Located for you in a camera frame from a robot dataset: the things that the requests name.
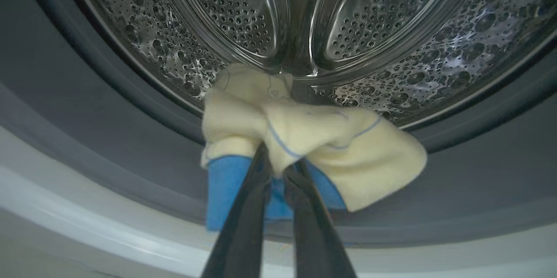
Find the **cream garment with blue trim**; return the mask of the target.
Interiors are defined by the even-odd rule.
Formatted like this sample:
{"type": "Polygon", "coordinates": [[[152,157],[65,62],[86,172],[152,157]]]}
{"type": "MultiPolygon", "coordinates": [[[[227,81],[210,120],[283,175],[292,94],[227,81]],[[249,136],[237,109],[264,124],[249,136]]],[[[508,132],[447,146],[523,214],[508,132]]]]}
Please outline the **cream garment with blue trim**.
{"type": "Polygon", "coordinates": [[[206,228],[220,231],[259,145],[271,163],[267,222],[291,219],[284,170],[304,161],[328,209],[357,212],[412,182],[426,150],[378,113],[307,105],[292,96],[290,74],[231,64],[205,95],[201,166],[208,171],[206,228]]]}

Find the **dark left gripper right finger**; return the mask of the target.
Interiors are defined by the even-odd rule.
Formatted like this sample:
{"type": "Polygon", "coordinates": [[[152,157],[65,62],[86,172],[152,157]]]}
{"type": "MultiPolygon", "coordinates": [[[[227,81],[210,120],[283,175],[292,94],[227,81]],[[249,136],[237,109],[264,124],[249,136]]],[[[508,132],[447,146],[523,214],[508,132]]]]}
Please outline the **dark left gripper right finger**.
{"type": "Polygon", "coordinates": [[[357,278],[306,164],[288,167],[284,183],[294,212],[295,278],[357,278]]]}

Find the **white front-load washing machine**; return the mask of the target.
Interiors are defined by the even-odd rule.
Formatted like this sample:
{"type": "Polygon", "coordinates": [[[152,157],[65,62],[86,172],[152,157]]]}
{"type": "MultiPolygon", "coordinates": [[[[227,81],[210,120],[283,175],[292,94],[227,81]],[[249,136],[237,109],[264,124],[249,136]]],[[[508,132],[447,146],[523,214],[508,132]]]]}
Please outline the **white front-load washing machine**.
{"type": "MultiPolygon", "coordinates": [[[[108,254],[200,276],[216,234],[131,201],[0,127],[0,231],[45,248],[57,234],[108,254]]],[[[359,278],[557,278],[557,226],[463,244],[347,248],[359,278]]]]}

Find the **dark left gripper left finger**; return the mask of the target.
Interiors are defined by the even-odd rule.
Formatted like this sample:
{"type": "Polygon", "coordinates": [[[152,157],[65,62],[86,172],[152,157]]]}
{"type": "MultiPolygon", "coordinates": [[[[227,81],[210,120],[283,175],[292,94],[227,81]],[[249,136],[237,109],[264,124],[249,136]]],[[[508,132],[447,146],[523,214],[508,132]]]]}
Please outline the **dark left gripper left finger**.
{"type": "Polygon", "coordinates": [[[262,143],[250,163],[201,278],[260,278],[271,179],[268,149],[262,143]]]}

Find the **grey rubber door seal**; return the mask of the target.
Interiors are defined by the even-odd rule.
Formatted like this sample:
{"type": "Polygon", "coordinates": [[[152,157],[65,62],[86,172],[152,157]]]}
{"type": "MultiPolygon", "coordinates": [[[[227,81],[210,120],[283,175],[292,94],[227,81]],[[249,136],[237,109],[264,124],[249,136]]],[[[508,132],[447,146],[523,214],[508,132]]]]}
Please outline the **grey rubber door seal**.
{"type": "MultiPolygon", "coordinates": [[[[199,118],[141,79],[74,0],[0,0],[0,125],[129,199],[204,219],[199,118]]],[[[346,242],[439,244],[557,223],[557,44],[413,134],[430,152],[424,173],[368,209],[334,212],[346,242]]]]}

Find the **steel washing machine drum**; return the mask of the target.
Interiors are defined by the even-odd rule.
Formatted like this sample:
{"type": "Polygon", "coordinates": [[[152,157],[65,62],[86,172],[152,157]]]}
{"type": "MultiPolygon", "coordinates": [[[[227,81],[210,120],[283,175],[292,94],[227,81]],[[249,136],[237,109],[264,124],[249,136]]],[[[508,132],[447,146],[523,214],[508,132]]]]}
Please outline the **steel washing machine drum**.
{"type": "Polygon", "coordinates": [[[416,128],[557,39],[557,0],[80,0],[152,84],[201,115],[232,63],[416,128]]]}

